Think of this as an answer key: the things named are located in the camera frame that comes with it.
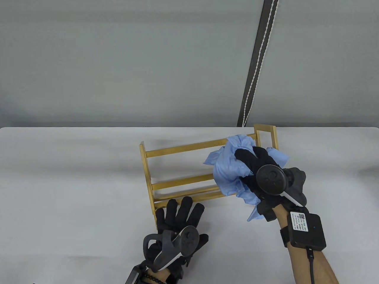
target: bracelet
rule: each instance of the bracelet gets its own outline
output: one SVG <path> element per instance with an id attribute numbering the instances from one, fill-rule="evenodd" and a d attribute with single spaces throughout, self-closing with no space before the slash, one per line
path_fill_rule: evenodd
<path id="1" fill-rule="evenodd" d="M 146 278 L 154 281 L 154 282 L 157 282 L 158 284 L 165 284 L 164 282 L 160 281 L 159 279 L 155 278 L 154 276 L 151 276 L 151 275 L 147 274 L 146 272 L 144 272 L 142 275 L 144 277 L 146 277 Z"/>

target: crumpled fabric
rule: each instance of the crumpled fabric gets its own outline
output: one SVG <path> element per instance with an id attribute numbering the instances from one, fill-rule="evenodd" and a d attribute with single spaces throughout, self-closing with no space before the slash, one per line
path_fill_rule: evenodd
<path id="1" fill-rule="evenodd" d="M 250 169 L 234 156 L 237 149 L 246 149 L 254 154 L 254 140 L 246 135 L 235 135 L 227 138 L 228 142 L 219 150 L 211 152 L 205 160 L 205 165 L 213 165 L 213 177 L 220 191 L 226 195 L 236 194 L 242 198 L 246 204 L 255 205 L 255 208 L 247 221 L 252 219 L 264 218 L 257 211 L 257 205 L 261 202 L 260 199 L 250 191 L 250 189 L 240 180 L 240 176 L 245 177 L 253 175 Z M 268 154 L 275 162 L 283 168 L 289 158 L 286 154 L 276 150 L 275 148 L 267 148 Z"/>

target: white table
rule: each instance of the white table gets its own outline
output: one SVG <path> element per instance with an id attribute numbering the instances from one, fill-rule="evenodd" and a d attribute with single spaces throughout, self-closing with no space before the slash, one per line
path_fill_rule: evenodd
<path id="1" fill-rule="evenodd" d="M 2 128 L 0 283 L 124 283 L 155 232 L 138 145 L 147 150 L 252 133 L 251 128 Z M 288 166 L 307 174 L 325 255 L 340 283 L 375 283 L 379 129 L 278 128 Z M 263 135 L 264 146 L 269 137 Z M 211 172 L 211 149 L 149 159 L 153 182 Z M 204 202 L 181 283 L 293 283 L 276 221 L 246 222 L 243 200 Z"/>

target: wooden rack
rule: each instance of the wooden rack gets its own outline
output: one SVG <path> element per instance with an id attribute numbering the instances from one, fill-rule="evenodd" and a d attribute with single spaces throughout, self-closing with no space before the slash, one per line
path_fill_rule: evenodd
<path id="1" fill-rule="evenodd" d="M 263 125 L 263 124 L 255 124 L 254 125 L 254 133 L 248 134 L 248 136 L 252 137 L 252 139 L 255 140 L 255 143 L 257 146 L 261 146 L 259 131 L 270 132 L 273 148 L 279 150 L 275 126 Z M 202 187 L 202 188 L 198 188 L 198 189 L 193 189 L 191 191 L 174 192 L 174 193 L 165 195 L 164 198 L 155 197 L 154 192 L 156 190 L 174 187 L 174 186 L 181 186 L 181 185 L 185 185 L 185 184 L 198 183 L 201 181 L 208 181 L 208 180 L 213 179 L 213 174 L 193 176 L 190 178 L 181 178 L 181 179 L 176 179 L 173 181 L 166 181 L 166 182 L 162 182 L 162 183 L 152 184 L 151 183 L 150 170 L 149 170 L 149 164 L 147 162 L 147 159 L 152 158 L 152 157 L 163 156 L 163 155 L 182 153 L 182 152 L 187 152 L 187 151 L 194 151 L 194 150 L 216 147 L 216 146 L 223 146 L 226 143 L 227 143 L 227 139 L 224 138 L 224 139 L 219 139 L 219 140 L 212 140 L 212 141 L 188 144 L 188 145 L 183 145 L 183 146 L 146 151 L 144 143 L 141 142 L 141 144 L 139 145 L 139 149 L 141 151 L 142 164 L 143 164 L 144 171 L 145 171 L 147 191 L 149 193 L 151 211 L 154 215 L 155 220 L 156 220 L 155 210 L 157 210 L 158 208 L 166 207 L 168 200 L 170 200 L 172 198 L 176 199 L 178 201 L 178 203 L 180 204 L 180 202 L 182 201 L 182 198 L 184 196 L 191 196 L 194 202 L 199 202 L 199 201 L 224 197 L 224 195 L 221 193 L 218 186 L 214 185 L 214 186 L 209 186 L 209 187 Z"/>

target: forearm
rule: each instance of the forearm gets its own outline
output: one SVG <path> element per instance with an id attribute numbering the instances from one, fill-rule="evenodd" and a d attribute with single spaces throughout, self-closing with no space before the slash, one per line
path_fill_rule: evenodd
<path id="1" fill-rule="evenodd" d="M 282 205 L 274 208 L 274 212 L 279 221 L 280 228 L 288 225 L 288 212 Z M 310 267 L 307 252 L 303 248 L 295 248 L 287 243 L 288 252 L 290 253 L 293 276 L 296 284 L 310 284 Z M 314 251 L 313 270 L 315 275 L 315 283 L 322 284 L 338 284 L 332 268 L 321 251 Z"/>

